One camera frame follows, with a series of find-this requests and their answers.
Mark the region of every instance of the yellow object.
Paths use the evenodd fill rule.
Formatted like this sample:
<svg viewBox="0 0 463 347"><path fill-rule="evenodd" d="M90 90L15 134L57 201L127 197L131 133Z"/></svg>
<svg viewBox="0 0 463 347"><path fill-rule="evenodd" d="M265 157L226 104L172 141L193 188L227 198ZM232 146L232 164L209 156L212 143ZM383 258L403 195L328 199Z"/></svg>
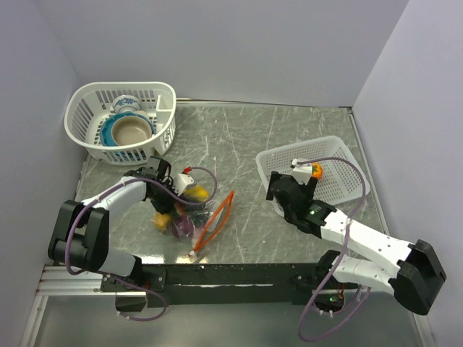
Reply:
<svg viewBox="0 0 463 347"><path fill-rule="evenodd" d="M312 177L321 179L323 176L323 168L319 163L312 163Z"/></svg>
<svg viewBox="0 0 463 347"><path fill-rule="evenodd" d="M191 189L185 190L183 194L188 195L190 197L194 197L195 199L198 199L200 201L206 201L209 198L209 193L199 184L197 184Z"/></svg>
<svg viewBox="0 0 463 347"><path fill-rule="evenodd" d="M160 213L155 213L153 219L151 220L154 226L161 232L165 232L169 226L172 218L169 214L162 215Z"/></svg>

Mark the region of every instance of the table surface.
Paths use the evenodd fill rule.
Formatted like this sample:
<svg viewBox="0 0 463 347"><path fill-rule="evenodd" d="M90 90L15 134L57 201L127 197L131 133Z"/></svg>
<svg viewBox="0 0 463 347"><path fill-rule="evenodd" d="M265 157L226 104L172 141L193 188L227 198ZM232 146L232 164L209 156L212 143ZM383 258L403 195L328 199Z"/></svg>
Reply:
<svg viewBox="0 0 463 347"><path fill-rule="evenodd" d="M255 156L266 149L335 135L352 151L365 170L350 115L346 108L307 108L196 103L178 105L174 143L163 156L175 174L187 166L205 166L218 179L216 201L235 191L224 228L201 252L189 258L191 241L158 232L149 202L139 202L114 219L111 246L155 263L277 263L317 262L339 246L299 232L278 216L260 180ZM95 196L120 180L133 167L111 166L88 156L77 199ZM192 172L206 189L213 186L204 173ZM371 192L356 219L379 231L383 226ZM337 205L348 213L357 201Z"/></svg>

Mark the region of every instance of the plastic bag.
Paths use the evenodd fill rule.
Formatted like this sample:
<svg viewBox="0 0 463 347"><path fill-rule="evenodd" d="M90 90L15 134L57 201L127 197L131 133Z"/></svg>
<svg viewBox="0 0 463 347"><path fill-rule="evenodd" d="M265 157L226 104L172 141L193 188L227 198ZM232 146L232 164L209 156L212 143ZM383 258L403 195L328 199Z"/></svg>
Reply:
<svg viewBox="0 0 463 347"><path fill-rule="evenodd" d="M225 224L230 214L233 196L234 192L231 192L219 205L215 200L200 206L176 202L170 213L154 215L154 226L163 234L170 234L180 241L191 242L190 256L194 255L213 239ZM209 198L209 193L197 185L185 191L181 198L188 202L203 202Z"/></svg>

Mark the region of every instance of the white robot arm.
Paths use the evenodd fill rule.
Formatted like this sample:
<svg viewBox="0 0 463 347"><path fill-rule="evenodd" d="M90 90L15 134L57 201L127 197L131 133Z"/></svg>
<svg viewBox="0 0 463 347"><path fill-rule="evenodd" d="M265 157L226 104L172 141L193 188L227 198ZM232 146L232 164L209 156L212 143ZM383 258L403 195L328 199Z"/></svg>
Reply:
<svg viewBox="0 0 463 347"><path fill-rule="evenodd" d="M61 206L48 246L50 259L65 261L65 247L71 225L79 213L88 208L77 226L86 226L85 235L75 234L72 237L69 256L71 265L87 271L112 273L139 280L141 259L109 245L111 221L136 202L146 199L160 213L167 213L174 208L176 200L173 196L179 197L196 183L186 173L178 173L170 178L170 170L168 162L151 157L146 167L127 172L119 182L104 192L82 202L66 201Z"/></svg>
<svg viewBox="0 0 463 347"><path fill-rule="evenodd" d="M292 162L290 175L273 172L267 200L276 198L284 218L304 233L344 244L349 226L348 249L366 258L343 256L333 277L340 283L358 283L394 295L396 300L416 314L427 314L446 280L446 274L431 245L398 240L349 220L342 211L323 201L314 200L317 179L312 168ZM331 251L329 268L339 253Z"/></svg>

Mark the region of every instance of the white rectangular basket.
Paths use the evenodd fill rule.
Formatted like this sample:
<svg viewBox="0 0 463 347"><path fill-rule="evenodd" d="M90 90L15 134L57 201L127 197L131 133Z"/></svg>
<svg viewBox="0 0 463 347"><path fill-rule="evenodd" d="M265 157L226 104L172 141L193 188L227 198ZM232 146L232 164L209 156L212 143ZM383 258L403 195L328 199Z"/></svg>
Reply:
<svg viewBox="0 0 463 347"><path fill-rule="evenodd" d="M156 134L146 141L126 146L103 146L101 126L114 114L112 102L120 95L132 95L141 100ZM175 135L174 89L162 82L95 82L81 87L71 98L64 116L66 133L85 147L95 158L113 165L138 165L154 153L163 155Z"/></svg>
<svg viewBox="0 0 463 347"><path fill-rule="evenodd" d="M336 136L321 137L265 150L257 155L255 161L258 165L260 178L267 189L272 171L289 174L293 159L315 160L323 157L340 157L358 167L365 180L366 194L368 194L370 185L365 174L349 148ZM362 183L351 167L335 160L323 161L320 164L323 168L323 177L315 189L315 199L336 205L362 196ZM277 202L273 200L272 203L275 211L283 216L283 210Z"/></svg>

